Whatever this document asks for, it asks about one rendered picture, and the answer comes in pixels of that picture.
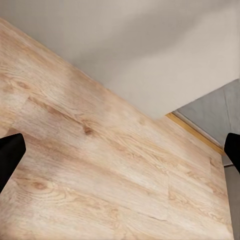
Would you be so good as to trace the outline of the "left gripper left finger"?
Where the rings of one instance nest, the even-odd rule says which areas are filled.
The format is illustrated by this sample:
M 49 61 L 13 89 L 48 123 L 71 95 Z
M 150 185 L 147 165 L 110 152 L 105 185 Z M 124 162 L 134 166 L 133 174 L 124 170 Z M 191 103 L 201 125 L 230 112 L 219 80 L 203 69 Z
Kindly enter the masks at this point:
M 0 138 L 0 193 L 26 153 L 22 133 Z

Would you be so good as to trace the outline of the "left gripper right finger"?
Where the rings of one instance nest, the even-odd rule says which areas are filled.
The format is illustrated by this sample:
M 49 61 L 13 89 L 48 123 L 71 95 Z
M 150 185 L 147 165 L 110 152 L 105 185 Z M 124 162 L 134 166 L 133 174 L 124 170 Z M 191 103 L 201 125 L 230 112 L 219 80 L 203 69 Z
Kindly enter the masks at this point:
M 224 151 L 240 173 L 240 135 L 228 133 Z

